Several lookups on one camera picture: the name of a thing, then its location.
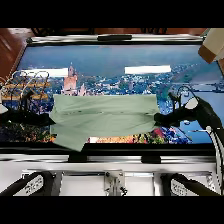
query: red-brown floor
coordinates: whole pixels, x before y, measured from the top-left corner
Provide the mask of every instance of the red-brown floor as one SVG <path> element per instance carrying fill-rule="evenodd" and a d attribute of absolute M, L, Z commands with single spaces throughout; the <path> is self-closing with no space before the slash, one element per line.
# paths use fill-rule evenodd
<path fill-rule="evenodd" d="M 167 34 L 200 35 L 205 28 L 168 28 Z M 95 28 L 96 34 L 136 34 L 140 28 Z M 10 70 L 27 37 L 34 34 L 26 28 L 0 28 L 0 77 L 9 76 Z"/>

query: metal bracket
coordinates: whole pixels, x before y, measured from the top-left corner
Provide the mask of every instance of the metal bracket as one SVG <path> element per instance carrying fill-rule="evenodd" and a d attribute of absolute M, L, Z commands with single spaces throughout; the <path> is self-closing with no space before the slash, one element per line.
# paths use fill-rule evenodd
<path fill-rule="evenodd" d="M 105 171 L 104 190 L 107 196 L 122 196 L 122 193 L 126 195 L 124 172 L 122 170 Z"/>

